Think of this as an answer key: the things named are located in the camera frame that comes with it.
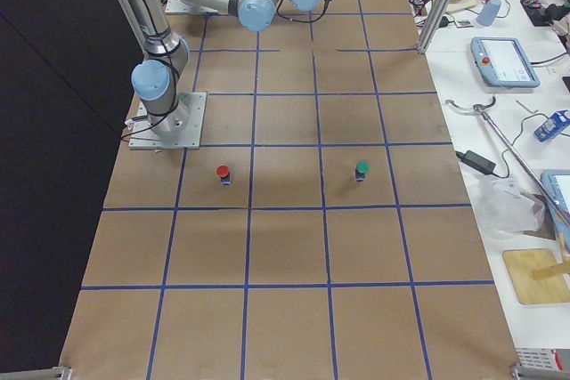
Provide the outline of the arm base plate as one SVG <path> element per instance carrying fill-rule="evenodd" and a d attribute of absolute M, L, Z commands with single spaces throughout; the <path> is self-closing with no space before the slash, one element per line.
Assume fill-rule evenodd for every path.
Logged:
<path fill-rule="evenodd" d="M 151 117 L 148 121 L 146 108 L 140 101 L 137 115 L 143 120 L 134 123 L 128 137 L 131 150 L 178 150 L 200 147 L 207 93 L 178 93 L 178 105 L 163 121 Z"/>
<path fill-rule="evenodd" d="M 218 14 L 218 10 L 184 0 L 167 0 L 165 12 L 169 15 Z"/>

